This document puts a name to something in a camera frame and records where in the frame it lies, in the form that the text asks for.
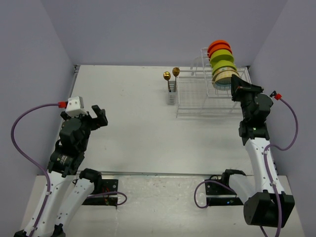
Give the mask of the blue yellow patterned bowl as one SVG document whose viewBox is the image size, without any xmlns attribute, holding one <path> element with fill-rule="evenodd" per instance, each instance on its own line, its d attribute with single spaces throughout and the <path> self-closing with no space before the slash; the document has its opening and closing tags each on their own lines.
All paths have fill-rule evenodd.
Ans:
<svg viewBox="0 0 316 237">
<path fill-rule="evenodd" d="M 231 80 L 214 81 L 213 87 L 217 90 L 227 91 L 231 89 Z"/>
</svg>

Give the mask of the floral white bowl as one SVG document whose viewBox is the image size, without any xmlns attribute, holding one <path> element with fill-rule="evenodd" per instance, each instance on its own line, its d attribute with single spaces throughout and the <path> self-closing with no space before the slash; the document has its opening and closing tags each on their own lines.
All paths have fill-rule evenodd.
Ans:
<svg viewBox="0 0 316 237">
<path fill-rule="evenodd" d="M 232 67 L 221 67 L 213 75 L 213 81 L 231 80 L 232 75 L 238 76 L 239 73 Z"/>
</svg>

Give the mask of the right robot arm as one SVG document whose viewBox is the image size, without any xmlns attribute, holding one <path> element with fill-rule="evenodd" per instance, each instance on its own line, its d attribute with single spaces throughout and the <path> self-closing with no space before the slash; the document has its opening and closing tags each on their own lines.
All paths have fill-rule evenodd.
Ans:
<svg viewBox="0 0 316 237">
<path fill-rule="evenodd" d="M 277 176 L 266 125 L 273 101 L 263 91 L 236 75 L 231 77 L 232 101 L 240 103 L 243 116 L 238 132 L 251 161 L 255 184 L 249 182 L 244 172 L 227 169 L 220 188 L 226 194 L 237 194 L 248 225 L 283 228 L 295 201 Z"/>
</svg>

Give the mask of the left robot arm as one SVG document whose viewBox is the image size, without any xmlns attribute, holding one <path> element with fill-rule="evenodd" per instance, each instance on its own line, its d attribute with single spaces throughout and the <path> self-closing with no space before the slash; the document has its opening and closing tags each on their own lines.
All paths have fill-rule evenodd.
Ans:
<svg viewBox="0 0 316 237">
<path fill-rule="evenodd" d="M 101 173 L 86 168 L 74 190 L 65 197 L 84 160 L 91 132 L 108 125 L 105 110 L 93 105 L 96 117 L 92 118 L 82 108 L 72 109 L 71 102 L 60 102 L 57 106 L 65 109 L 61 113 L 64 121 L 48 166 L 42 169 L 46 184 L 32 219 L 14 234 L 16 237 L 64 237 L 78 208 L 103 187 Z"/>
</svg>

